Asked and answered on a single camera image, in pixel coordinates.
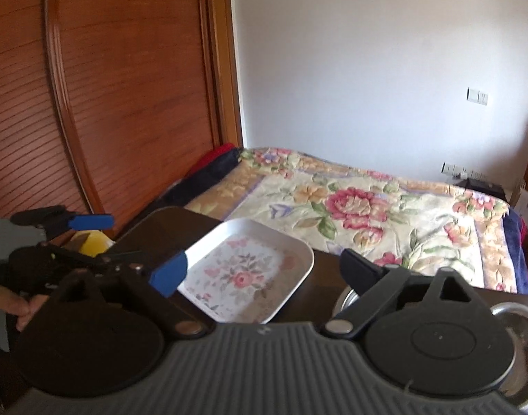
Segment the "person's left hand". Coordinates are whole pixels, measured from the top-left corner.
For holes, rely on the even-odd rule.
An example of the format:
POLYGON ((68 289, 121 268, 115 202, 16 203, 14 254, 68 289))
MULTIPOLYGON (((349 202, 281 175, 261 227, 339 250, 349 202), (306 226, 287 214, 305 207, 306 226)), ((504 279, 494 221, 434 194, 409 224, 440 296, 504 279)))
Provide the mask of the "person's left hand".
POLYGON ((35 295, 27 301, 8 288, 0 286, 0 310, 17 317, 18 332, 24 331, 47 300, 47 295, 35 295))

